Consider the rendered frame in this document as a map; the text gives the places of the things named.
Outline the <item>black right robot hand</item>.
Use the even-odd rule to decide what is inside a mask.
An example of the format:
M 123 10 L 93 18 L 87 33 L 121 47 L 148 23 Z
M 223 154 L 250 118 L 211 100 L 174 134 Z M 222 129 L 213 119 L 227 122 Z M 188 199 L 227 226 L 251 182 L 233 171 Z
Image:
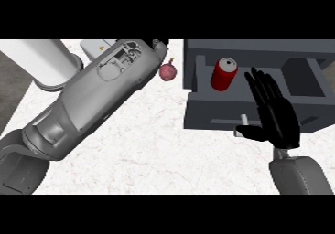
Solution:
M 279 84 L 269 74 L 256 69 L 245 73 L 245 78 L 257 102 L 261 125 L 238 125 L 235 130 L 250 140 L 269 141 L 279 149 L 295 149 L 300 147 L 300 124 Z

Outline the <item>dark grey drawer front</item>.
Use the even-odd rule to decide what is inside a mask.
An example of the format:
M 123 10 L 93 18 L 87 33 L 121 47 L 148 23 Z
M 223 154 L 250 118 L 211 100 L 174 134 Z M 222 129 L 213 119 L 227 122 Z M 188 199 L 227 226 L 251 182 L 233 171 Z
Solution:
M 288 100 L 294 105 L 303 133 L 313 133 L 335 123 L 331 106 L 323 98 L 290 97 Z M 248 116 L 251 125 L 261 124 L 254 101 L 204 101 L 189 98 L 183 128 L 230 131 L 242 123 L 242 114 Z

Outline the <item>red can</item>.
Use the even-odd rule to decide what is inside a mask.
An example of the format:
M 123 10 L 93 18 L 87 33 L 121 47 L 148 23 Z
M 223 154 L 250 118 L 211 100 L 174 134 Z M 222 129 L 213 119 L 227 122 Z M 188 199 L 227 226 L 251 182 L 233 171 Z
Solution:
M 211 76 L 211 86 L 217 91 L 225 91 L 232 84 L 238 72 L 236 61 L 232 58 L 222 58 L 216 62 Z

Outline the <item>purple red onion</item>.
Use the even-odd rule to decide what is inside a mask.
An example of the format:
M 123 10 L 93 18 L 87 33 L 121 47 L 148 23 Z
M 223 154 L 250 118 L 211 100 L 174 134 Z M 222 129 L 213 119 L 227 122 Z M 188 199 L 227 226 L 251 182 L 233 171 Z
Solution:
M 171 81 L 176 78 L 177 70 L 173 66 L 173 58 L 170 59 L 168 63 L 161 66 L 160 68 L 160 76 L 164 81 Z

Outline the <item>dark grey cabinet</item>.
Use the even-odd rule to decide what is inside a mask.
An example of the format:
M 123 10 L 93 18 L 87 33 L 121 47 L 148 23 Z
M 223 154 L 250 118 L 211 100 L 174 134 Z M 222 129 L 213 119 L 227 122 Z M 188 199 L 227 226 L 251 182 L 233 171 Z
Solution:
M 216 62 L 222 56 L 239 67 L 281 68 L 290 59 L 313 59 L 321 69 L 335 61 L 334 39 L 186 39 L 183 41 L 183 87 L 192 88 L 196 55 Z

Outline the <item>white cylindrical appliance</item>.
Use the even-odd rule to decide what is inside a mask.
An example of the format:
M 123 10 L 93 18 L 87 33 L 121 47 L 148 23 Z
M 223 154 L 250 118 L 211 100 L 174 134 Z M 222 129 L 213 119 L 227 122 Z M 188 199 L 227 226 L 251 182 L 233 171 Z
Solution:
M 59 39 L 0 39 L 0 51 L 34 78 L 46 91 L 61 91 L 84 68 Z

